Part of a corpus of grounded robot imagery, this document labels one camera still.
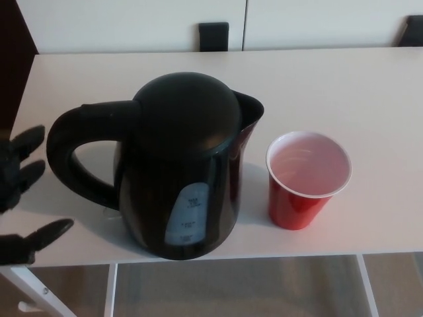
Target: cup rim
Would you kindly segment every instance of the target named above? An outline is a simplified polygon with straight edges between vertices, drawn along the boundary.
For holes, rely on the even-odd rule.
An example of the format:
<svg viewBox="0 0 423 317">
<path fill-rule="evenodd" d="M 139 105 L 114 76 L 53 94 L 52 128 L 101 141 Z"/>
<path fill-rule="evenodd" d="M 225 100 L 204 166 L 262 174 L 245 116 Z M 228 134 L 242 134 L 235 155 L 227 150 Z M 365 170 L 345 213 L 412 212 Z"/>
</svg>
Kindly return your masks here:
<svg viewBox="0 0 423 317">
<path fill-rule="evenodd" d="M 282 183 L 281 181 L 279 181 L 277 179 L 277 177 L 275 176 L 275 174 L 272 171 L 272 167 L 270 166 L 270 149 L 277 143 L 279 142 L 281 139 L 283 139 L 284 137 L 287 137 L 288 135 L 293 135 L 293 134 L 307 134 L 307 135 L 317 135 L 319 137 L 324 137 L 325 139 L 328 139 L 329 141 L 333 142 L 337 147 L 340 148 L 340 150 L 342 151 L 342 153 L 344 154 L 345 158 L 346 158 L 346 162 L 348 163 L 348 168 L 349 168 L 349 173 L 348 176 L 345 180 L 345 182 L 336 190 L 334 190 L 333 192 L 327 193 L 327 194 L 322 194 L 322 195 L 309 195 L 309 194 L 303 194 L 300 192 L 297 192 L 289 187 L 287 187 L 284 183 Z M 305 198 L 311 198 L 311 199 L 320 199 L 320 198 L 326 198 L 326 197 L 332 197 L 333 195 L 341 192 L 350 182 L 351 179 L 351 175 L 352 175 L 352 164 L 351 164 L 351 159 L 350 156 L 348 155 L 347 151 L 344 149 L 344 147 L 339 144 L 338 142 L 336 142 L 333 138 L 328 137 L 327 135 L 324 135 L 322 133 L 318 133 L 318 132 L 312 132 L 312 131 L 291 131 L 288 132 L 286 134 L 280 135 L 279 137 L 277 137 L 275 140 L 273 140 L 271 142 L 271 144 L 269 144 L 267 151 L 266 151 L 266 166 L 267 166 L 267 170 L 269 171 L 271 177 L 273 178 L 273 180 L 275 182 L 277 182 L 281 187 L 283 187 L 285 190 L 289 191 L 290 193 L 293 193 L 295 195 L 298 195 L 300 197 L 305 197 Z"/>
</svg>

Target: floor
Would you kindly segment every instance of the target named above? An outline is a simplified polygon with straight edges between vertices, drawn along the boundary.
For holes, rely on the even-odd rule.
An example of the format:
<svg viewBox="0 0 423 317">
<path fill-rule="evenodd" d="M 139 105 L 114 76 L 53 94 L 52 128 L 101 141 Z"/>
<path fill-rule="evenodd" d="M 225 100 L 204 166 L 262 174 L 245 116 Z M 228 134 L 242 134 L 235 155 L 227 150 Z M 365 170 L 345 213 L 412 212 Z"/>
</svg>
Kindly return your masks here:
<svg viewBox="0 0 423 317">
<path fill-rule="evenodd" d="M 421 317 L 421 254 L 366 256 L 380 317 Z M 77 316 L 102 316 L 108 267 L 33 272 Z M 0 316 L 45 317 L 17 310 L 25 296 L 0 279 Z M 115 316 L 370 317 L 353 256 L 161 262 L 120 265 Z"/>
</svg>

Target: kettle handle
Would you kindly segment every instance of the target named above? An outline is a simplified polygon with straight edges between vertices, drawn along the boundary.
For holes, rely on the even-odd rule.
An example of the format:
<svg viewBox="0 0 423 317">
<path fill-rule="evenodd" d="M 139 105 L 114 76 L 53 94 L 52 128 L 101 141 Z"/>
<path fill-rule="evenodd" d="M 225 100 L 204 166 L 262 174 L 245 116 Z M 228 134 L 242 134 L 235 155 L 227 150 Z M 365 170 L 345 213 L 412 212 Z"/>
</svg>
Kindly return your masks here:
<svg viewBox="0 0 423 317">
<path fill-rule="evenodd" d="M 135 100 L 83 104 L 54 122 L 47 138 L 47 159 L 53 173 L 70 190 L 105 207 L 119 210 L 118 192 L 93 176 L 79 162 L 75 149 L 95 141 L 123 141 L 139 122 Z"/>
</svg>

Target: kettle lid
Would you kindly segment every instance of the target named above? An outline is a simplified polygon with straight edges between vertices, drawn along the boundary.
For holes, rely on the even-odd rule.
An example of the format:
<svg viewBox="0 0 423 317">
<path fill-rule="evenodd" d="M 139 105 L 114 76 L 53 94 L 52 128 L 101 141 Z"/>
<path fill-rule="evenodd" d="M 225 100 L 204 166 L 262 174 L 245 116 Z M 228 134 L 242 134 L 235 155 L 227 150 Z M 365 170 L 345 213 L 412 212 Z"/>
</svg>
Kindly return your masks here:
<svg viewBox="0 0 423 317">
<path fill-rule="evenodd" d="M 162 159 L 212 155 L 231 144 L 241 124 L 233 91 L 200 73 L 172 73 L 146 84 L 134 97 L 141 105 L 138 145 Z"/>
</svg>

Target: robotic hand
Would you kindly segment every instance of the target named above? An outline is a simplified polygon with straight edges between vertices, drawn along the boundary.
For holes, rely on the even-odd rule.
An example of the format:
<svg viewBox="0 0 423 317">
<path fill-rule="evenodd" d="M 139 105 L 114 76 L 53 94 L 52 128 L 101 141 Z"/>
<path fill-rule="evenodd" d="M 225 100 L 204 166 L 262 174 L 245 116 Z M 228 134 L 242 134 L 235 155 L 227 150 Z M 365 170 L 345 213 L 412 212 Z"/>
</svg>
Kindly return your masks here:
<svg viewBox="0 0 423 317">
<path fill-rule="evenodd" d="M 12 141 L 0 141 L 0 216 L 14 208 L 20 195 L 26 192 L 46 169 L 43 160 L 20 168 L 43 142 L 43 125 L 24 131 Z M 35 252 L 56 241 L 73 226 L 72 219 L 54 221 L 27 237 L 18 234 L 0 235 L 0 265 L 33 264 Z"/>
</svg>

